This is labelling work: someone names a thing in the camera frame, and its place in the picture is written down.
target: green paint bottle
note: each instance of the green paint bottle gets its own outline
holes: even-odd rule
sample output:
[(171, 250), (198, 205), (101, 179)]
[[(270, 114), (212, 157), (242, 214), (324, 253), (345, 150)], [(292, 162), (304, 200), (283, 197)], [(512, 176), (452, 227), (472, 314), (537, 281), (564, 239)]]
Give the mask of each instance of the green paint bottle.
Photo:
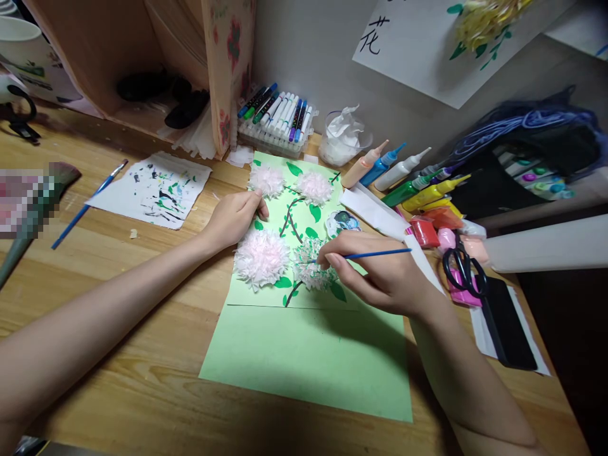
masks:
[(382, 199), (382, 202), (389, 207), (395, 207), (397, 204), (403, 203), (405, 200), (417, 194), (420, 190), (427, 188), (431, 183), (431, 179), (440, 172), (441, 170), (427, 176), (418, 176), (414, 180), (408, 180), (406, 183), (386, 195)]

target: white paper flower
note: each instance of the white paper flower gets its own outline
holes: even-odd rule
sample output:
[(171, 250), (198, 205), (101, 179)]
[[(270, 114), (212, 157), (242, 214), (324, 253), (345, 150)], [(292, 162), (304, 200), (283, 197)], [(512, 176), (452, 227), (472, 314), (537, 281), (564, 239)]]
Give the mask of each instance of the white paper flower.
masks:
[(306, 198), (306, 204), (322, 206), (331, 198), (332, 186), (329, 180), (317, 172), (309, 171), (300, 174), (295, 188)]
[(262, 190), (262, 195), (268, 198), (278, 198), (283, 192), (285, 178), (280, 168), (268, 165), (253, 165), (249, 174), (248, 188), (251, 190)]
[(278, 281), (288, 265), (289, 247), (276, 231), (249, 230), (234, 254), (234, 271), (254, 292)]
[(335, 269), (321, 270), (316, 263), (307, 264), (308, 261), (317, 259), (323, 244), (320, 239), (304, 237), (302, 244), (293, 249), (294, 280), (304, 282), (308, 289), (325, 290), (332, 282), (338, 280)]

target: black scissors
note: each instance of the black scissors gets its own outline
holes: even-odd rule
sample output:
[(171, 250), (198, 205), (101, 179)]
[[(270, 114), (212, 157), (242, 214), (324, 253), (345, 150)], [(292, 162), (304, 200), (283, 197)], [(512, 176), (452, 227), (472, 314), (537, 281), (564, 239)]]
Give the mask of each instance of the black scissors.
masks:
[[(450, 270), (450, 261), (453, 260), (456, 264), (456, 269), (460, 272), (462, 284), (458, 283)], [(472, 268), (475, 268), (479, 280), (477, 280), (477, 289), (473, 284), (475, 275)], [(443, 255), (443, 271), (448, 280), (459, 290), (468, 291), (475, 298), (481, 298), (486, 294), (488, 289), (488, 276), (475, 258), (471, 258), (464, 249), (464, 244), (460, 240), (460, 235), (456, 233), (456, 248), (447, 249)]]

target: white mug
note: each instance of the white mug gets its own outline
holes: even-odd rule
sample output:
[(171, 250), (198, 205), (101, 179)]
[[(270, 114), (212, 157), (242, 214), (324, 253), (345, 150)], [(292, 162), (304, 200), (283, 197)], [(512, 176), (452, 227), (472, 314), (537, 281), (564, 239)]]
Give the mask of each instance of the white mug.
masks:
[(0, 63), (33, 96), (60, 103), (82, 98), (61, 60), (33, 23), (0, 16)]

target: white wall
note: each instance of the white wall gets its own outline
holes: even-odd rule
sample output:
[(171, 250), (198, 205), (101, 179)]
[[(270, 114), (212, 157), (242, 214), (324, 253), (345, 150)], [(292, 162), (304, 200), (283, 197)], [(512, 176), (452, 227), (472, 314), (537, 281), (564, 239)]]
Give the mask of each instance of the white wall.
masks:
[[(506, 99), (539, 99), (577, 84), (573, 102), (592, 109), (608, 130), (608, 63), (539, 35), (455, 110), (352, 61), (375, 0), (258, 0), (253, 79), (308, 98), (327, 113), (359, 103), (379, 144), (407, 141), (417, 153), (453, 139)], [(427, 155), (431, 162), (436, 155)]]

